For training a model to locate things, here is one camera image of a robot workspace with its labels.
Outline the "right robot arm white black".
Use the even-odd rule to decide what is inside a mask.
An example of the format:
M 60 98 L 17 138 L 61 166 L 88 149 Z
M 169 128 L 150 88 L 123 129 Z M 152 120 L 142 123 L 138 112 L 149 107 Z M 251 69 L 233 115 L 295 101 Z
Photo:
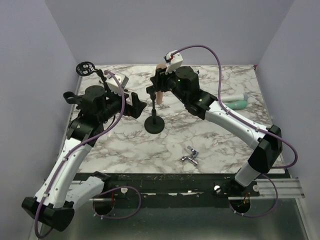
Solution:
M 282 152 L 281 129 L 255 123 L 226 107 L 216 96 L 200 88 L 199 76 L 190 66 L 167 69 L 164 63 L 157 65 L 150 79 L 155 92 L 171 92 L 190 114 L 217 124 L 253 149 L 247 163 L 230 183 L 234 195 L 243 195 L 255 178 L 270 171 Z

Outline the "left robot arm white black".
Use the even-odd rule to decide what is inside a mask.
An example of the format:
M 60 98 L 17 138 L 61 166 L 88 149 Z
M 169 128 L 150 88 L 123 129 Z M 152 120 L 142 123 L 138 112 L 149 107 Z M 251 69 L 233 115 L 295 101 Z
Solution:
M 109 177 L 100 172 L 94 172 L 82 185 L 70 190 L 81 163 L 98 138 L 107 133 L 104 123 L 116 114 L 137 119 L 147 106 L 135 92 L 106 91 L 99 85 L 87 87 L 83 95 L 67 91 L 63 97 L 80 112 L 67 129 L 62 151 L 48 178 L 34 196 L 26 197 L 21 204 L 35 223 L 59 232 L 69 226 L 76 209 L 90 198 L 110 194 Z

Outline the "black tall round-base stand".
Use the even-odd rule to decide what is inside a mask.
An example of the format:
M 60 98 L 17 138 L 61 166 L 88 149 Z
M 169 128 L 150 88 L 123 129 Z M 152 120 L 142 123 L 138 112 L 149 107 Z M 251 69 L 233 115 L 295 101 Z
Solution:
M 165 128 L 165 122 L 162 117 L 157 115 L 156 111 L 156 95 L 150 96 L 152 101 L 151 116 L 144 121 L 144 128 L 150 134 L 159 134 Z

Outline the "green microphone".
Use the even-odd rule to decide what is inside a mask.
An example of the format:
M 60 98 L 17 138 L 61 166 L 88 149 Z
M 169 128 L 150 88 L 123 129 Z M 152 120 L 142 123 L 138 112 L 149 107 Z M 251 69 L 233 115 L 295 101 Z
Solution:
M 248 105 L 248 102 L 246 100 L 238 100 L 233 102 L 228 102 L 226 106 L 232 110 L 241 110 L 246 108 Z

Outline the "white microphone grey mesh head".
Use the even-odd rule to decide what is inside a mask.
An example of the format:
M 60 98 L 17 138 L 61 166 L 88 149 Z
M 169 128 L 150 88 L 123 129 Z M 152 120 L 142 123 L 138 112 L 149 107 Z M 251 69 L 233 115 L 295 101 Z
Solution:
M 222 102 L 237 102 L 237 101 L 247 101 L 248 95 L 246 93 L 236 94 L 236 95 L 223 95 L 221 97 Z

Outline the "peach microphone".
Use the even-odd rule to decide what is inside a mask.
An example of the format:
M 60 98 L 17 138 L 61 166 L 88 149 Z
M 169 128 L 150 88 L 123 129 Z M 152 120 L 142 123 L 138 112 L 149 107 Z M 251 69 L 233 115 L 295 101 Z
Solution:
M 166 67 L 167 67 L 166 64 L 161 62 L 161 63 L 157 64 L 156 70 L 165 69 Z M 156 95 L 156 99 L 155 99 L 156 104 L 157 105 L 162 104 L 164 93 L 162 91 L 162 83 L 161 83 L 161 81 L 159 81 L 157 83 L 157 91 L 156 91 L 155 95 Z

